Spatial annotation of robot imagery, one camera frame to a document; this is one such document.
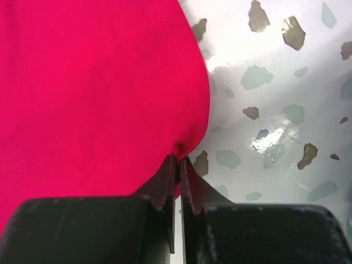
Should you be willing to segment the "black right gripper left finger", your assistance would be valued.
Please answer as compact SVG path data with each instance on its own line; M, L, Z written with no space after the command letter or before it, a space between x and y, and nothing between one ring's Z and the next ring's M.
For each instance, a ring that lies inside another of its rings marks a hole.
M176 159L129 196L31 199L1 237L1 263L169 263Z

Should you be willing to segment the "pink red t-shirt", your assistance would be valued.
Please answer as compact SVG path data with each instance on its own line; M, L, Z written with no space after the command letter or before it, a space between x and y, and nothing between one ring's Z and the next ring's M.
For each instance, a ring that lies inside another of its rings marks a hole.
M131 194L209 110L178 1L1 1L1 227L27 199Z

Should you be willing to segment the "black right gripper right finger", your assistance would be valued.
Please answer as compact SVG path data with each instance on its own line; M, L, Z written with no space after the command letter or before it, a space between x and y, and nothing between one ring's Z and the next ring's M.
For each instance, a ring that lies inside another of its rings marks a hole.
M180 163L185 263L351 263L335 216L302 204L233 203Z

